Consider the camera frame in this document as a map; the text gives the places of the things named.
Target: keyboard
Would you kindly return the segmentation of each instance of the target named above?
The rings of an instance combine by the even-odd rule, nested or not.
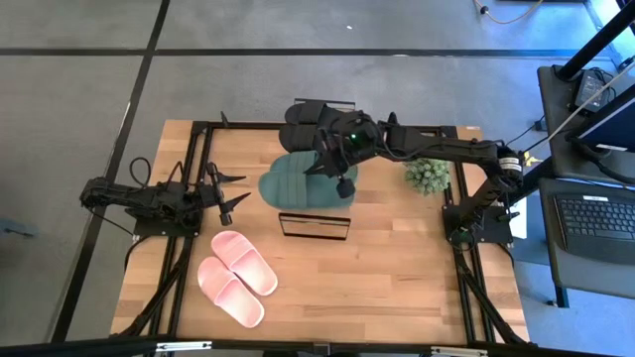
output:
[[[633,199],[557,194],[554,200],[568,252],[635,265],[635,193]]]

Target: wooden table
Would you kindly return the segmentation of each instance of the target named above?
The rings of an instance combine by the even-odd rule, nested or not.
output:
[[[183,159],[190,128],[191,121],[166,122],[151,183],[165,180],[175,162]],[[458,128],[458,134],[481,137],[473,127]],[[237,206],[228,228],[253,242],[280,284],[271,296],[259,297],[265,317],[253,329],[240,326],[202,294],[196,282],[198,264],[212,255],[210,240],[224,229],[218,209],[208,209],[194,241],[178,337],[464,344],[456,272],[442,223],[444,196],[423,197],[407,187],[403,165],[367,161],[359,166],[353,205],[330,212],[351,218],[346,241],[285,237],[279,210],[258,193],[258,178],[284,154],[275,130],[214,130],[210,159],[226,175],[247,176],[225,184],[225,196],[252,192]],[[474,193],[484,173],[474,165],[464,165],[464,170],[468,190]],[[456,177],[452,181],[453,196],[459,197]],[[165,237],[153,237],[132,253],[112,332],[127,327],[154,293],[165,247]],[[528,339],[509,257],[495,245],[479,247],[489,297],[516,333]],[[170,306],[169,297],[160,331],[167,329]],[[482,339],[473,297],[472,310]]]

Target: small potted plant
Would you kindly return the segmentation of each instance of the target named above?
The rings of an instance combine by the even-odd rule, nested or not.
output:
[[[447,161],[416,159],[404,165],[406,166],[406,182],[423,195],[443,191],[449,185]]]

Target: monitor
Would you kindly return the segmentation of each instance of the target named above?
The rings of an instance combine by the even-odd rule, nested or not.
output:
[[[635,84],[589,117],[574,135],[593,149],[635,153]]]

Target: pink slipper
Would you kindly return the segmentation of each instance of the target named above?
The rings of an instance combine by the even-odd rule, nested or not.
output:
[[[254,292],[267,296],[278,286],[278,277],[244,235],[224,231],[211,239],[211,250]]]
[[[205,258],[198,266],[198,285],[218,307],[241,325],[255,327],[265,316],[265,308],[216,258]]]

